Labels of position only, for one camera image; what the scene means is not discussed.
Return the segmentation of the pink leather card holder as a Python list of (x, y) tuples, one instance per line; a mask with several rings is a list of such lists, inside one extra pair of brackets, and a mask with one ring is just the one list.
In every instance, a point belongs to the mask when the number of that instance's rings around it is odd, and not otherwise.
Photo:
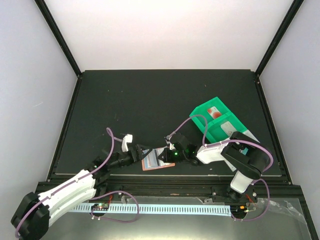
[(162, 162), (161, 160), (158, 160), (159, 150), (161, 150), (161, 149), (165, 149), (165, 147), (154, 149), (154, 152), (155, 152), (155, 161), (154, 162), (141, 161), (143, 171), (151, 171), (151, 170), (157, 170), (157, 169), (163, 169), (163, 168), (170, 168), (170, 167), (174, 167), (176, 165), (175, 163), (166, 163), (166, 162)]

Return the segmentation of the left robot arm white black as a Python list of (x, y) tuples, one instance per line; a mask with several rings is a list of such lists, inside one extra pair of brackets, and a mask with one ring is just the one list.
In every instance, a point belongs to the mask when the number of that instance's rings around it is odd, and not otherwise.
[(28, 193), (10, 221), (15, 237), (41, 239), (56, 220), (77, 205), (103, 199), (108, 192), (107, 178), (111, 171), (140, 162), (152, 151), (151, 147), (137, 144), (125, 152), (111, 152), (106, 159), (95, 158), (75, 176), (48, 191)]

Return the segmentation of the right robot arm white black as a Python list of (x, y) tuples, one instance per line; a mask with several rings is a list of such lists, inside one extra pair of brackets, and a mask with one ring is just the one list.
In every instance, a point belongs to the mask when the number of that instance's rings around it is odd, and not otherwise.
[(175, 133), (156, 159), (194, 166), (219, 161), (229, 164), (235, 174), (230, 185), (219, 195), (234, 203), (241, 201), (247, 188), (254, 185), (274, 162), (272, 154), (261, 143), (239, 131), (223, 141), (203, 145), (195, 145), (184, 135)]

